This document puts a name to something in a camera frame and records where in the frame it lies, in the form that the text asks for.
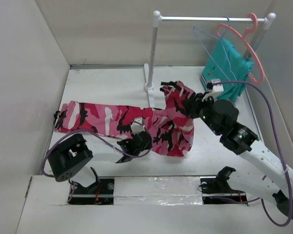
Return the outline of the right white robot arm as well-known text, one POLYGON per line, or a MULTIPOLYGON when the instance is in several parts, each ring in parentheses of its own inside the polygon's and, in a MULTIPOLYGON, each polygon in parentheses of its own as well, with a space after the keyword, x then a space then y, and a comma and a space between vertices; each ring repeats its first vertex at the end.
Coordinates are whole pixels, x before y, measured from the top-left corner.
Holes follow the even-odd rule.
POLYGON ((293 169, 283 165, 248 127, 237 121, 239 111, 228 100, 203 98, 203 94, 182 101, 188 117, 200 118, 211 131, 220 136, 220 143, 259 169, 268 180, 257 180, 231 167, 217 175, 216 186, 222 192, 229 189, 251 193, 277 206, 293 219, 293 169))

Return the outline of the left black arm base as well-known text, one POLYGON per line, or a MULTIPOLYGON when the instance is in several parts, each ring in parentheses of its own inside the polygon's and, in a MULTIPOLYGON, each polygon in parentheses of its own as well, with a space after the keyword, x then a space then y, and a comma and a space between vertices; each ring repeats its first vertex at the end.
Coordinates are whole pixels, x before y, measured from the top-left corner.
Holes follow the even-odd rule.
POLYGON ((114 204, 114 177, 101 177, 100 184, 95 183, 87 188, 77 182, 70 182, 68 195, 70 205, 113 205, 114 204))

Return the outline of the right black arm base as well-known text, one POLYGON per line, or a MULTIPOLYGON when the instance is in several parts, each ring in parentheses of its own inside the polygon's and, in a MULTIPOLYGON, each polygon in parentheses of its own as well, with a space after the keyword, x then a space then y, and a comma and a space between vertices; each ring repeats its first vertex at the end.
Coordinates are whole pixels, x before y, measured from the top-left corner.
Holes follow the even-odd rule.
POLYGON ((234 204, 235 202, 247 201, 245 192, 233 190, 227 184, 218 185, 214 176, 200 177, 200 183, 197 190, 202 193, 204 205, 234 204))

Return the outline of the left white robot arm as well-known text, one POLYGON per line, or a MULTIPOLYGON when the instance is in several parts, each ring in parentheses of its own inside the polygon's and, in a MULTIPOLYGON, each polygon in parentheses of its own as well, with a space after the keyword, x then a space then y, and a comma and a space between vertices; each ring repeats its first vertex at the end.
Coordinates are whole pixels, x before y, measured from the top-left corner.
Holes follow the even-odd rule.
POLYGON ((104 157, 121 154, 122 157, 116 163, 129 162, 135 158, 146 156, 152 149, 152 137, 148 131, 133 133, 131 138, 117 141, 120 148, 115 147, 97 133, 89 130, 75 130, 58 140, 46 153, 42 167, 48 162, 52 175, 44 173, 45 176, 53 177, 57 182, 63 182, 73 178, 94 155, 104 157), (86 145, 82 133, 89 133, 103 142, 108 149, 98 149, 93 153, 86 145))

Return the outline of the blue wire hanger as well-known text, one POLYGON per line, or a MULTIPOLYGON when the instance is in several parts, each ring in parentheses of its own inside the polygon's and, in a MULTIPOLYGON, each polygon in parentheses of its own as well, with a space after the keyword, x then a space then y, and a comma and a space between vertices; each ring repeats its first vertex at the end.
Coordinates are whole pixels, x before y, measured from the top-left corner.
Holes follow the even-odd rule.
POLYGON ((221 36, 216 36, 214 34, 211 34, 211 33, 204 31, 203 29, 201 29, 197 26, 194 26, 192 31, 193 31, 193 34, 195 35, 196 39, 199 41, 199 43, 201 44, 203 49, 206 51, 206 53, 209 56, 209 58, 211 59, 211 61, 216 65, 216 67, 219 69, 219 71, 224 76, 224 78, 227 81, 229 81, 231 77, 233 77, 234 80, 237 80, 236 75, 232 71, 231 62, 229 60, 229 56, 228 56, 228 53, 227 53, 225 45, 224 45, 225 35, 227 34, 229 27, 231 26, 231 21, 230 21, 229 17, 225 16, 225 18, 227 19, 228 24, 225 24, 225 26, 227 28, 224 30, 224 32, 221 34, 221 36), (212 52, 210 52, 207 49, 207 47, 205 46, 205 44, 201 40, 200 36, 198 36, 198 33, 207 35, 217 41, 215 44, 214 50, 212 52), (229 75, 227 74, 227 72, 223 68, 223 64, 225 62, 229 66, 229 75))

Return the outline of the pink camouflage trousers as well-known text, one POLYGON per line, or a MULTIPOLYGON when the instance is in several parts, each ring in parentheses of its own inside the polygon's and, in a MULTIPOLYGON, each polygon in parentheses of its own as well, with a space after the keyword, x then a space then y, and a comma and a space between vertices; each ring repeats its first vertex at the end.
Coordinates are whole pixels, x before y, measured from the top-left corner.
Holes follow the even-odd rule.
POLYGON ((194 139, 193 119, 183 101, 194 97, 195 92, 181 81, 162 82, 160 91, 164 93, 165 109, 70 101, 62 105, 54 130, 70 133, 83 129, 118 139, 146 130, 152 138, 152 151, 183 157, 194 139))

